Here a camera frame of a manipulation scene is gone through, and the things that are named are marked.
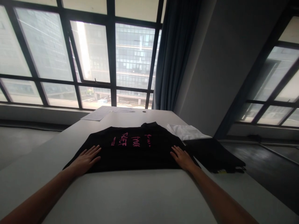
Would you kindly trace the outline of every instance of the table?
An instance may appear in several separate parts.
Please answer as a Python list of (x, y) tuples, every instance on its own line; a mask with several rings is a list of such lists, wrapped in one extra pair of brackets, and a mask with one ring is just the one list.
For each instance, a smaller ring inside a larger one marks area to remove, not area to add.
[[(0, 219), (50, 181), (89, 134), (156, 121), (186, 125), (171, 111), (134, 109), (102, 121), (80, 120), (0, 171)], [(299, 217), (247, 174), (204, 172), (259, 223), (299, 223)], [(86, 174), (75, 180), (44, 223), (217, 223), (183, 170), (131, 170)]]

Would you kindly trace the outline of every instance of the fingers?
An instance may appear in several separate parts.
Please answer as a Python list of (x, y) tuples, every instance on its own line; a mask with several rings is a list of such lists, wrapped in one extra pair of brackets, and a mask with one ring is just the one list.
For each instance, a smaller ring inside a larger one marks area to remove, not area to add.
[(85, 149), (79, 156), (83, 156), (86, 153), (87, 149)]
[(183, 153), (183, 150), (180, 148), (180, 147), (178, 147), (178, 146), (174, 146), (180, 153)]
[(90, 164), (90, 165), (94, 165), (94, 164), (95, 164), (96, 162), (98, 162), (100, 159), (101, 159), (100, 156), (95, 157), (89, 164)]
[(177, 156), (180, 155), (179, 151), (178, 151), (175, 147), (171, 147), (171, 148), (172, 148), (172, 150), (176, 153)]
[[(189, 156), (188, 152), (184, 151), (186, 153), (187, 156)], [(189, 156), (190, 157), (190, 156)]]
[(175, 161), (178, 160), (177, 155), (174, 152), (170, 152), (171, 156), (174, 158)]
[(85, 155), (90, 156), (91, 154), (93, 154), (100, 146), (98, 145), (97, 147), (93, 146), (91, 149), (89, 149), (87, 151), (87, 153)]
[(99, 148), (98, 150), (96, 150), (93, 154), (90, 155), (90, 158), (94, 158), (100, 151), (102, 148)]

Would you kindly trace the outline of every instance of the curtain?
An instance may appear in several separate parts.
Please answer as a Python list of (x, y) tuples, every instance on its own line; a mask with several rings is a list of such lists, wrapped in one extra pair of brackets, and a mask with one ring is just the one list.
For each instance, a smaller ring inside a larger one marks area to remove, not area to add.
[(193, 42), (200, 3), (201, 0), (167, 1), (157, 61), (153, 109), (174, 109)]

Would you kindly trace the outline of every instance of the black t-shirt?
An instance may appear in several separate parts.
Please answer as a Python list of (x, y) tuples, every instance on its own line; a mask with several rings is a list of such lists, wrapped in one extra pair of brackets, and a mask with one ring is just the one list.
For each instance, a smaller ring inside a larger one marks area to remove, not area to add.
[(97, 155), (101, 156), (101, 160), (88, 173), (114, 170), (180, 169), (170, 155), (171, 147), (176, 145), (186, 150), (177, 136), (156, 122), (144, 123), (136, 128), (109, 127), (90, 134), (64, 169), (82, 151), (97, 145), (102, 148)]

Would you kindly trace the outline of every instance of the window pane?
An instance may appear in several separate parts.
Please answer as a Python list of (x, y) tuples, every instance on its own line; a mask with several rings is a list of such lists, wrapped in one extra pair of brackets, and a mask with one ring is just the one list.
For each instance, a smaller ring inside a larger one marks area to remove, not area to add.
[(71, 21), (83, 78), (110, 82), (106, 27)]
[(155, 29), (116, 24), (116, 84), (147, 89)]
[(73, 81), (59, 14), (16, 9), (39, 77)]
[(299, 50), (274, 47), (254, 84), (249, 99), (266, 101), (299, 57)]
[(127, 90), (116, 91), (118, 107), (133, 107), (145, 109), (146, 93)]
[(152, 105), (153, 105), (153, 96), (154, 96), (153, 93), (151, 93), (151, 94), (149, 95), (149, 108), (148, 108), (148, 109), (152, 109)]
[(42, 101), (33, 81), (1, 79), (8, 94), (15, 103), (40, 104)]
[(7, 102), (7, 99), (1, 89), (0, 89), (0, 101)]
[(284, 102), (295, 102), (299, 97), (299, 71), (293, 76), (283, 88), (275, 100)]
[(42, 4), (42, 5), (57, 6), (56, 0), (19, 0), (19, 1)]
[(4, 6), (0, 6), (0, 73), (31, 76)]
[(115, 15), (156, 22), (159, 0), (115, 0)]
[(248, 123), (252, 122), (262, 106), (262, 104), (245, 103), (237, 121)]
[(159, 47), (160, 47), (161, 33), (162, 33), (162, 30), (159, 31), (159, 38), (158, 38), (157, 52), (156, 52), (156, 58), (155, 58), (155, 66), (154, 66), (153, 80), (152, 80), (152, 86), (151, 86), (151, 88), (150, 88), (151, 90), (154, 90), (154, 89), (155, 89), (156, 70), (157, 70), (157, 61), (158, 61), (158, 53), (159, 53)]
[(282, 125), (299, 127), (299, 109), (297, 108)]
[(63, 7), (107, 15), (106, 0), (63, 0)]
[(73, 57), (74, 65), (75, 65), (76, 78), (77, 78), (78, 82), (81, 82), (81, 78), (80, 78), (80, 75), (79, 75), (79, 70), (78, 70), (77, 62), (76, 62), (76, 59), (75, 59), (75, 56), (74, 56), (74, 51), (73, 51), (71, 40), (69, 40), (69, 42), (71, 44), (71, 49), (72, 49), (72, 57)]
[(98, 109), (101, 106), (111, 106), (110, 89), (79, 86), (82, 107), (84, 109)]
[(258, 121), (258, 124), (279, 125), (291, 109), (289, 107), (269, 106)]
[(78, 108), (75, 86), (42, 82), (49, 105)]
[(294, 16), (286, 29), (280, 36), (279, 40), (299, 44), (299, 17)]

